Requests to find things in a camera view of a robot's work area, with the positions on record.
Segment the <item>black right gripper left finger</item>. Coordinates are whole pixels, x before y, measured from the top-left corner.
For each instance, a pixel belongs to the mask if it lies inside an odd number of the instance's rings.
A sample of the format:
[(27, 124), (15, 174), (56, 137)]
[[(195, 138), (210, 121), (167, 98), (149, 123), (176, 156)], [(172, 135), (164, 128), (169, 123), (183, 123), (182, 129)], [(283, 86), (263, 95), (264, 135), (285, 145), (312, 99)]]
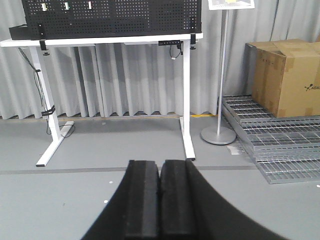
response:
[(159, 171), (149, 160), (130, 160), (106, 207), (84, 234), (84, 240), (157, 240)]

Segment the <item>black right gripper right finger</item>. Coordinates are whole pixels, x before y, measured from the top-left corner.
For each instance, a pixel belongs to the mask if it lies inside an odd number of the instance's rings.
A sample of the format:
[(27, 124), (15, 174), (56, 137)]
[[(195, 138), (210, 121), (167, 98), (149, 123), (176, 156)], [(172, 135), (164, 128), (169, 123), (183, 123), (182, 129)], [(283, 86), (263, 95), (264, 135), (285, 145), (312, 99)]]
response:
[(160, 174), (163, 240), (283, 240), (234, 207), (190, 160), (166, 160)]

